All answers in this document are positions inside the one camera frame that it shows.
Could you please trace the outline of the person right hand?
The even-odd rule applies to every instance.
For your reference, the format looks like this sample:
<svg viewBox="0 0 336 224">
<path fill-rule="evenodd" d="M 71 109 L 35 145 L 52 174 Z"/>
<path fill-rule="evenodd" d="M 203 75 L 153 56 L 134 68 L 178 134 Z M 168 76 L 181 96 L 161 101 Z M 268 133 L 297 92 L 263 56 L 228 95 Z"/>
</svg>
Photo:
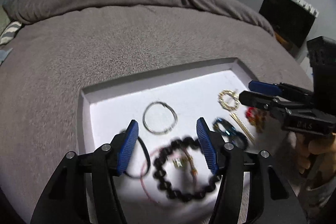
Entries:
<svg viewBox="0 0 336 224">
<path fill-rule="evenodd" d="M 335 133 L 327 139 L 312 140 L 309 144 L 304 144 L 305 137 L 302 134 L 295 134 L 297 151 L 297 165 L 299 173 L 310 168 L 310 155 L 323 155 L 323 161 L 319 166 L 321 177 L 324 181 L 330 180 L 335 175 Z"/>
</svg>

